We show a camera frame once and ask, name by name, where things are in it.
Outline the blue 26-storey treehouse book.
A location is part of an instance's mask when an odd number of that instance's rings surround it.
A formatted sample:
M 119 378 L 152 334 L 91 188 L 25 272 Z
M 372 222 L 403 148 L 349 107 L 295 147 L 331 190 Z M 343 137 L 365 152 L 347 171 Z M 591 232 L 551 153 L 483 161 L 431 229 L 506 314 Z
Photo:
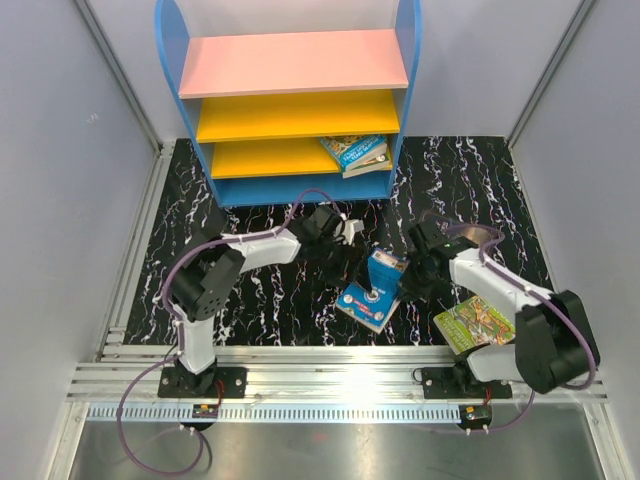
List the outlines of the blue 26-storey treehouse book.
M 343 173 L 378 160 L 387 152 L 387 137 L 382 134 L 320 137 L 319 142 Z

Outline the blue 130-storey treehouse book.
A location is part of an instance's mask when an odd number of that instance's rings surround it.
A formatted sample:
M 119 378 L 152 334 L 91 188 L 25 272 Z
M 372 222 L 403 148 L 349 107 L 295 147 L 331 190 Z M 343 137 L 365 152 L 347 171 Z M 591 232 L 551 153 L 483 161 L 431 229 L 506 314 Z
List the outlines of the blue 130-storey treehouse book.
M 352 282 L 335 302 L 336 309 L 379 334 L 399 305 L 398 283 L 407 265 L 406 259 L 376 248 L 365 270 L 370 287 L 361 281 Z

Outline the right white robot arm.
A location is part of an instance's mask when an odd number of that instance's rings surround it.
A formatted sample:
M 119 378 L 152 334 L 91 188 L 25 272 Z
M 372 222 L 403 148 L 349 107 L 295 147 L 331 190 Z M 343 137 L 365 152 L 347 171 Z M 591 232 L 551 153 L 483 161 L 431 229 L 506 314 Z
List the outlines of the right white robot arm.
M 580 297 L 537 286 L 496 263 L 490 251 L 505 238 L 499 230 L 488 228 L 489 239 L 477 243 L 461 229 L 443 232 L 431 221 L 413 226 L 413 248 L 398 282 L 400 298 L 410 301 L 428 299 L 437 285 L 458 285 L 514 326 L 506 344 L 474 347 L 463 356 L 452 375 L 457 392 L 475 397 L 493 381 L 520 381 L 539 394 L 588 389 L 600 354 Z

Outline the green coin book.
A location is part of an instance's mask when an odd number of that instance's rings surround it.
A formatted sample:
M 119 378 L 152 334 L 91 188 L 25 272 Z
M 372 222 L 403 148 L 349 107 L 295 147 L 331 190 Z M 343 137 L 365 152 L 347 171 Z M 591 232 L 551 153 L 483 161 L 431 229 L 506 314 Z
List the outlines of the green coin book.
M 392 166 L 392 161 L 387 154 L 380 155 L 376 158 L 372 158 L 363 162 L 362 164 L 349 168 L 342 173 L 343 178 L 352 178 L 355 176 L 390 169 Z

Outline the dark tale of two cities book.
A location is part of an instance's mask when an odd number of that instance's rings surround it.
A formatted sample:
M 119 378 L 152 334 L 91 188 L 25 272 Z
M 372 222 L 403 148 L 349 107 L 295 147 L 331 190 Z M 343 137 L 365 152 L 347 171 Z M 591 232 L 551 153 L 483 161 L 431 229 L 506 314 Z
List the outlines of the dark tale of two cities book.
M 465 237 L 475 243 L 477 247 L 499 240 L 502 235 L 494 227 L 465 223 L 453 217 L 446 217 L 433 212 L 424 212 L 420 220 L 435 224 L 443 234 L 450 238 Z

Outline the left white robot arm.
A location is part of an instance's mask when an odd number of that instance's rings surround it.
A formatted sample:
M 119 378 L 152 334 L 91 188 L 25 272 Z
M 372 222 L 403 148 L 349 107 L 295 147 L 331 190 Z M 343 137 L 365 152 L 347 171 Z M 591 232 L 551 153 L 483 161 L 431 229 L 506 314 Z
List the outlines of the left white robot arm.
M 178 350 L 172 365 L 162 370 L 159 396 L 222 396 L 231 377 L 218 366 L 214 320 L 242 274 L 271 265 L 315 263 L 321 280 L 333 287 L 360 282 L 369 288 L 367 250 L 358 239 L 363 230 L 363 221 L 321 205 L 308 216 L 290 216 L 261 232 L 196 235 L 162 287 L 162 301 L 178 330 Z

